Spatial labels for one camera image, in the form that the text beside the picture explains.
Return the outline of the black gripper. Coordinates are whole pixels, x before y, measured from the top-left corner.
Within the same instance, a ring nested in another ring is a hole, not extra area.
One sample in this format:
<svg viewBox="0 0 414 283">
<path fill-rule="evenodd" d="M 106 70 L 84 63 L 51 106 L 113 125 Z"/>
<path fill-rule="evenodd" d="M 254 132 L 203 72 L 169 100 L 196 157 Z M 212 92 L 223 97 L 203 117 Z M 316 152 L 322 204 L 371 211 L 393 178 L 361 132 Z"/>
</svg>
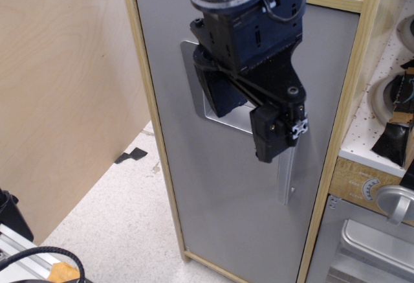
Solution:
<svg viewBox="0 0 414 283">
<path fill-rule="evenodd" d="M 307 131 L 306 92 L 292 55 L 302 41 L 306 0 L 190 0 L 194 64 L 217 117 L 253 104 L 257 158 L 271 163 Z"/>
</svg>

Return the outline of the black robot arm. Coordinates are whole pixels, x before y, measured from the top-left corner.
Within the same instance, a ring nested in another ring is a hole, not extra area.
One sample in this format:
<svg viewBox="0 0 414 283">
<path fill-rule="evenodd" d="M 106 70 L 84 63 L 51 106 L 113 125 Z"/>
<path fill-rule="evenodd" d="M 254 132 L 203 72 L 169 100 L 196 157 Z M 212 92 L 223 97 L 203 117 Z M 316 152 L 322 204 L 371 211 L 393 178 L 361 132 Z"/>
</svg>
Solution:
<svg viewBox="0 0 414 283">
<path fill-rule="evenodd" d="M 273 158 L 308 128 L 306 92 L 292 55 L 303 37 L 306 0 L 191 0 L 197 78 L 218 117 L 250 102 L 257 158 Z"/>
</svg>

